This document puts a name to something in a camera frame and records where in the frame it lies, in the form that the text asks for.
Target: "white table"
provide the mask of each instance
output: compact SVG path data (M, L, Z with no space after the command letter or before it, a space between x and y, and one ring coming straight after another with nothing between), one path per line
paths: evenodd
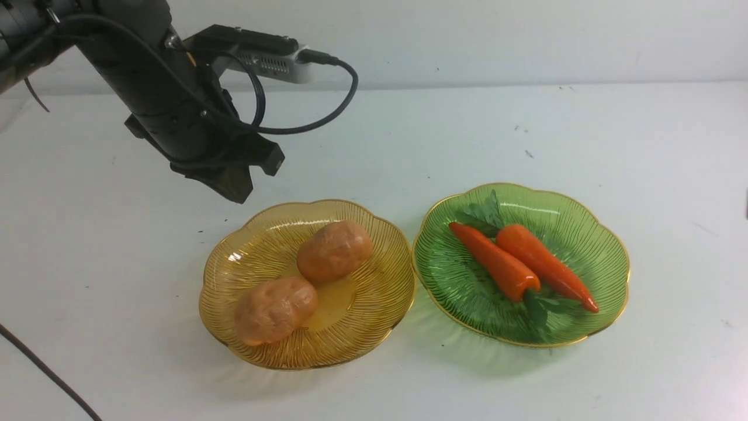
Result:
M266 124L341 96L271 94ZM253 170L245 205L172 173L116 97L45 101L51 115L28 103L0 135L0 321L107 421L748 419L746 83L364 91L280 139L285 164ZM206 257L263 208L350 199L412 239L434 202L492 181L565 193L623 239L631 299L610 329L512 347L420 289L371 354L273 372L200 323ZM3 341L0 412L88 419Z

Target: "black wire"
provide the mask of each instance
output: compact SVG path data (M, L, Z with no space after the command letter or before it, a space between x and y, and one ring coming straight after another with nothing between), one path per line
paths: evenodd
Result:
M13 40L16 38L31 39L31 38L60 38L63 40L74 40L74 41L91 41L96 40L92 37L79 37L77 35L62 35L62 34L35 34L35 35L0 35L0 40Z
M31 86L31 81L28 80L28 77L24 79L23 82L26 84L26 89L28 89L28 92L31 93L31 96L34 97L37 103L41 105L42 108L44 108L44 111L49 112L49 108L47 108L46 105L44 105L44 103L42 102L41 98L39 98L39 95L37 95L37 92L34 90L34 87Z
M13 51L12 54L10 54L8 57L3 59L2 66L0 67L0 71L6 71L12 67L17 66L18 64L28 63L33 61L34 55L37 53L37 50L41 48L41 46L47 42L50 38L58 38L58 37L73 37L73 38L81 38L85 40L89 40L88 37L79 37L75 35L69 35L69 34L58 34L58 27L55 25L47 25L44 27L44 30L41 32L28 36L31 40L27 43L24 43L20 48Z
M163 59L159 56L159 54L148 45L145 41L143 41L138 35L134 34L132 31L130 31L129 28L127 28L124 25L121 25L120 23L105 18L103 16L90 14L90 13L77 13L73 14L67 17L64 17L61 19L60 23L58 24L58 27L61 31L67 32L77 32L77 31L83 31L88 30L91 28L91 25L101 25L105 26L112 31L115 31L125 37L130 38L133 42L139 44L143 50L151 56L153 60L155 60L161 67L163 67L164 71L169 73L170 76L174 79L174 81L177 82L178 85L180 85L181 89L184 90L185 93L187 93L188 96L190 96L191 99L194 101L197 101L204 109L205 111L214 118L218 123L231 125L234 127L239 127L245 130L253 130L257 133L264 133L264 134L272 134L272 135L289 135L289 134L298 134L298 133L304 133L308 132L310 130L314 130L318 127L324 126L325 124L329 123L330 121L333 121L338 115L340 115L343 110L348 106L348 104L353 99L353 96L356 93L356 89L358 88L358 75L356 74L356 71L346 62L334 59L333 61L330 61L328 64L337 65L342 67L343 69L347 70L348 73L351 74L352 82L351 82L351 88L349 89L348 94L346 95L345 99L343 99L343 102L329 115L326 117L315 121L310 124L306 124L304 126L299 127L291 127L287 129L277 129L277 128L271 128L271 127L259 127L259 126L253 126L252 124L247 124L244 121L239 120L238 118L233 117L232 115L226 115L223 112L216 109L212 104L204 102L201 98L197 96L196 93L194 93L182 80L178 77L178 75L175 74L175 72L163 61ZM55 27L51 25L50 27L46 28L45 31L54 31ZM27 51L19 50L18 55L22 54L31 54L33 52L33 49L27 44ZM14 54L9 59L15 58L18 55Z
M60 389L62 389L67 395L73 399L73 401L78 404L87 414L91 417L93 421L102 421L101 417L99 417L96 412L94 412L93 409L91 409L90 406L81 398L78 393L75 392L75 390L70 389L70 386L68 386L64 381L62 381L61 378L59 378L54 371L52 371L45 363L42 362L42 360L39 359L39 357L36 356L33 352L31 352L30 349L26 345L23 344L18 338L16 338L8 329L5 328L2 324L0 324L0 336L7 339L8 342L10 342L13 346L18 348L18 351L21 351L23 355L26 356L36 367L39 368L39 370L42 371L50 380L54 381L55 384L57 384Z
M254 97L255 97L255 107L254 107L254 120L252 120L252 126L258 127L265 118L265 107L266 107L266 99L265 99L265 89L263 88L263 84L260 81L260 78L257 77L257 74L252 70L251 67L249 67L242 59L239 57L236 57L236 55L225 52L225 51L219 51L214 49L180 49L176 48L176 51L183 51L183 52L204 52L207 54L215 54L215 55L222 55L224 57L231 58L235 62L239 63L240 66L242 66L242 69L244 69L244 72L247 73L247 76L249 76L249 79L252 81L252 88L254 89Z

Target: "amber glass plate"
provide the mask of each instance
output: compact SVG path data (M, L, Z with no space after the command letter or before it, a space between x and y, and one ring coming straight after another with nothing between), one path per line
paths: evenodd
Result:
M318 286L319 307L282 342L248 347L236 337L233 311L241 294L267 279L300 276L296 252L326 224L363 226L372 257L344 279ZM367 209L342 200L286 203L266 209L220 242L208 257L200 317L234 354L270 369L314 369L361 357L382 343L410 309L415 274L405 235Z

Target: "plate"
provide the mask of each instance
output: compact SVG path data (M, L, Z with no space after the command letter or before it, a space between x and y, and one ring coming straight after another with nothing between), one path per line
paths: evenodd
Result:
M523 303L510 302L468 254L448 225L469 204L496 192L506 224L527 227L586 284L600 307L549 312L549 334L539 338ZM534 348L570 345L601 332L628 302L630 263L626 248L581 203L559 193L516 184L486 184L440 200L426 215L414 245L414 262L436 305L462 326L500 341ZM544 287L541 295L556 297Z
M267 279L300 276L300 245L340 220L369 232L372 257L350 276L318 285L319 307L291 336L259 347L242 344L233 329L239 296ZM286 203L260 212L213 249L205 265L200 318L218 341L256 366L335 366L365 355L387 338L410 309L415 285L410 245L392 223L343 200Z

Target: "orange carrot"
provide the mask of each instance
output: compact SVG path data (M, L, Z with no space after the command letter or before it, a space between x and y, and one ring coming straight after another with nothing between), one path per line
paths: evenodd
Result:
M491 274L499 289L515 303L522 301L524 292L529 288L540 291L540 280L537 275L521 261L496 247L491 239L477 229L450 223L454 235L465 245L473 257Z
M590 312L600 311L579 276L545 248L543 242L527 228L519 224L505 226L496 236L496 245L526 264L554 291L581 302L582 307Z

